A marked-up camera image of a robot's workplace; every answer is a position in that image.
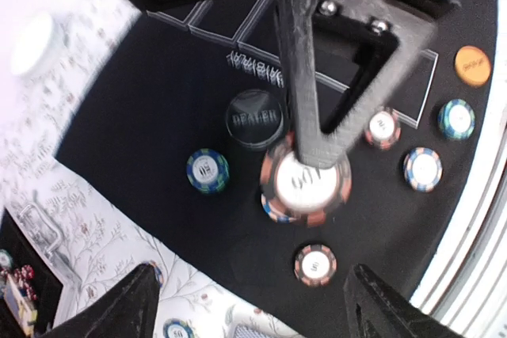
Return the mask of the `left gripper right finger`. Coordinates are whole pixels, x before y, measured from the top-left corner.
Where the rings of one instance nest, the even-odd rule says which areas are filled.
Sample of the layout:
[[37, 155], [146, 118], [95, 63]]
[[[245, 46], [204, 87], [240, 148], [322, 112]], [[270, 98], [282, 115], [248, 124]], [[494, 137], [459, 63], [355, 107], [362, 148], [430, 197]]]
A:
[[351, 337], [443, 337], [444, 326], [413, 307], [364, 264], [350, 268], [344, 285]]

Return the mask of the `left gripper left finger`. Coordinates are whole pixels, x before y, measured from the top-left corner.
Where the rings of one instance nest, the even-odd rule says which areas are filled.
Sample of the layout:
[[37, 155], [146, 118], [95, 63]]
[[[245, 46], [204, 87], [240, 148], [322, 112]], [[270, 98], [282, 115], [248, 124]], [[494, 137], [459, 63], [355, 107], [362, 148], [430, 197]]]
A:
[[92, 306], [45, 337], [152, 337], [160, 285], [155, 267], [140, 264]]

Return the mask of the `green poker chip stack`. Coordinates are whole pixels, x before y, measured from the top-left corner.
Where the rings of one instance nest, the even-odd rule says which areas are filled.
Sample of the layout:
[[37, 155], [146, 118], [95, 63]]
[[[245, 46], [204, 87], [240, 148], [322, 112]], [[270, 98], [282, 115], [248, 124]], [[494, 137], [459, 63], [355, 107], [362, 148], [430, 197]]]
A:
[[165, 338], [195, 338], [195, 333], [191, 326], [177, 318], [172, 318], [164, 322], [163, 336]]

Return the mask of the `orange big blind button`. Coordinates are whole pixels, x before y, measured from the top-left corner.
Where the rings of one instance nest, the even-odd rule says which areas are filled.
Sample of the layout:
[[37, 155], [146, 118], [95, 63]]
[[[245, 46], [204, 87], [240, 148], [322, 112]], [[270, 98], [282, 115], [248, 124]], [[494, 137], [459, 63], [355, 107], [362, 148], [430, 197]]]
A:
[[492, 73], [492, 65], [486, 53], [478, 47], [461, 47], [455, 57], [455, 70], [458, 77], [467, 85], [485, 85]]

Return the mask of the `red chip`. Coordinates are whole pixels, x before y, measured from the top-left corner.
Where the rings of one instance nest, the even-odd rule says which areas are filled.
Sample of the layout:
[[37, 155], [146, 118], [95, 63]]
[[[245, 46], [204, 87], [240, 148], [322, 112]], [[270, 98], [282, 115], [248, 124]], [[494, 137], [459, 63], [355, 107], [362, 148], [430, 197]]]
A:
[[261, 166], [261, 194], [277, 211], [294, 218], [292, 223], [308, 227], [322, 225], [328, 215], [347, 203], [352, 184], [346, 155], [329, 169], [300, 163], [293, 132], [266, 152]]
[[382, 107], [369, 120], [364, 138], [380, 150], [389, 150], [401, 137], [401, 124], [394, 110]]
[[295, 277], [308, 287], [323, 287], [334, 277], [337, 259], [326, 245], [310, 244], [295, 255]]

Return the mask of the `clear dealer button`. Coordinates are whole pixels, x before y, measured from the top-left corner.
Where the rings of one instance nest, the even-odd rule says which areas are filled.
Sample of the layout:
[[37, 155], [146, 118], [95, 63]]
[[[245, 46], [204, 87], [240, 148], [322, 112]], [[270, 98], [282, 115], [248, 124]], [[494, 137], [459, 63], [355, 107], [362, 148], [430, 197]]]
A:
[[240, 146], [264, 150], [283, 132], [284, 110], [272, 93], [250, 89], [229, 102], [225, 124], [229, 136]]

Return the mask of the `white poker chip stack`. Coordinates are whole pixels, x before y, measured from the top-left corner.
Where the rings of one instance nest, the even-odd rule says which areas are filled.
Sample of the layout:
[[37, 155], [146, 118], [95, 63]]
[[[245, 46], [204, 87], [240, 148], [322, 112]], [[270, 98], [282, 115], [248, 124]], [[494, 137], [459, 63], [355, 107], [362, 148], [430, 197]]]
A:
[[158, 285], [160, 287], [163, 287], [164, 285], [164, 277], [163, 277], [163, 274], [162, 274], [162, 270], [160, 269], [160, 267], [153, 261], [150, 261], [149, 262], [149, 265], [154, 269], [154, 272], [155, 272], [155, 278], [157, 279], [158, 281]]

